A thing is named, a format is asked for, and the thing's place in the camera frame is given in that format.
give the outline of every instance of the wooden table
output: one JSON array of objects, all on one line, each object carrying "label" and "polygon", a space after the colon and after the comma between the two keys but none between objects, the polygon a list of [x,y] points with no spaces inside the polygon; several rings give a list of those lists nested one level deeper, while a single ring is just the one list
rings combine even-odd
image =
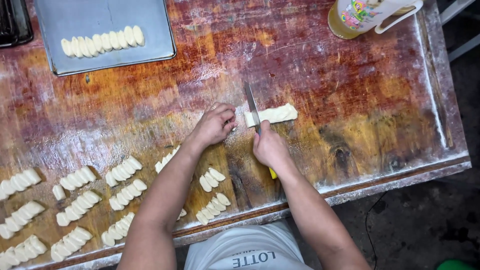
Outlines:
[{"label": "wooden table", "polygon": [[[416,16],[386,33],[354,40],[330,32],[332,4],[168,0],[178,47],[174,59],[56,77],[29,1],[35,40],[0,50],[0,179],[33,166],[43,182],[0,202],[0,221],[31,199],[47,210],[12,239],[2,239],[0,250],[32,233],[50,247],[79,225],[95,236],[81,251],[62,263],[53,263],[47,252],[25,265],[57,269],[97,259],[74,267],[93,269],[118,260],[123,241],[107,248],[99,235],[135,212],[143,196],[113,212],[108,198],[122,185],[109,188],[105,173],[132,154],[144,168],[131,179],[149,185],[154,164],[215,101],[237,107],[239,127],[202,155],[185,203],[188,215],[173,233],[176,245],[287,215],[279,181],[252,154],[254,129],[242,117],[249,110],[244,79],[259,109],[286,102],[297,108],[297,120],[273,129],[287,138],[297,166],[332,205],[471,167],[436,4],[427,0]],[[52,186],[83,165],[102,180],[56,202]],[[198,177],[210,166],[227,176],[215,191],[232,206],[201,226],[195,213],[212,195],[200,188]],[[103,201],[59,227],[55,214],[87,189],[101,193]]]}]

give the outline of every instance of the knife blade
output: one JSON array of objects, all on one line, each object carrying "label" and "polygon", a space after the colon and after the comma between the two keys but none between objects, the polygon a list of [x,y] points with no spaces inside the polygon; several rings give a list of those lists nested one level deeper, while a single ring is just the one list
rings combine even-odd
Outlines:
[{"label": "knife blade", "polygon": [[253,122],[255,123],[255,130],[257,131],[258,135],[260,135],[262,132],[260,129],[260,117],[258,117],[257,104],[255,103],[255,99],[253,98],[252,89],[250,88],[250,84],[247,83],[246,81],[243,81],[243,88],[247,93],[248,106],[250,107],[250,112],[252,113],[252,116],[253,116]]}]

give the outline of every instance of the floor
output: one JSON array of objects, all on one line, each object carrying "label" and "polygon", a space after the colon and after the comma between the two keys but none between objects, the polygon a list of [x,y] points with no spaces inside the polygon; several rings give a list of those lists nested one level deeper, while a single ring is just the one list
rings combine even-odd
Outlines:
[{"label": "floor", "polygon": [[[439,0],[439,6],[442,10],[446,4]],[[477,1],[469,11],[480,14],[479,7]],[[459,15],[445,25],[448,50],[477,35],[477,24],[478,21]],[[451,69],[473,168],[438,181],[333,207],[372,269],[435,269],[449,258],[464,260],[480,269],[480,46],[452,62]],[[374,204],[366,223],[371,244],[365,217]],[[321,269],[293,219],[287,220],[306,264]],[[178,269],[183,269],[187,251],[188,247],[176,250]]]}]

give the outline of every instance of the hand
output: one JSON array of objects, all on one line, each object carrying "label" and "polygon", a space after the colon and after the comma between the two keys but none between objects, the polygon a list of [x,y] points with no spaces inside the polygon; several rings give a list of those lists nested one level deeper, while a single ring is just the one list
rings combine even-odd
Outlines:
[{"label": "hand", "polygon": [[232,104],[215,102],[202,115],[189,137],[203,150],[209,145],[223,141],[237,125],[235,107]]},{"label": "hand", "polygon": [[262,135],[253,137],[253,154],[262,164],[275,172],[287,165],[294,164],[287,142],[277,132],[270,129],[270,122],[263,120],[260,124]]}]

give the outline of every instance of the knife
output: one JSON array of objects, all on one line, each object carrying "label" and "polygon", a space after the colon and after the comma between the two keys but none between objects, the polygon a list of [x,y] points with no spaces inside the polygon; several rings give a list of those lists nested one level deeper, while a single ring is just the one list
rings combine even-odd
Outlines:
[{"label": "knife", "polygon": [[[257,104],[255,103],[255,99],[253,98],[253,93],[252,93],[252,89],[250,88],[250,84],[247,83],[246,81],[243,81],[243,88],[247,93],[248,106],[250,107],[250,112],[252,113],[252,116],[253,116],[253,122],[255,123],[255,130],[257,131],[258,135],[262,135],[262,130],[260,128],[260,117],[258,117]],[[272,170],[272,168],[269,168],[269,170],[270,170],[270,174],[272,175],[272,179],[276,179],[278,177],[276,173]]]}]

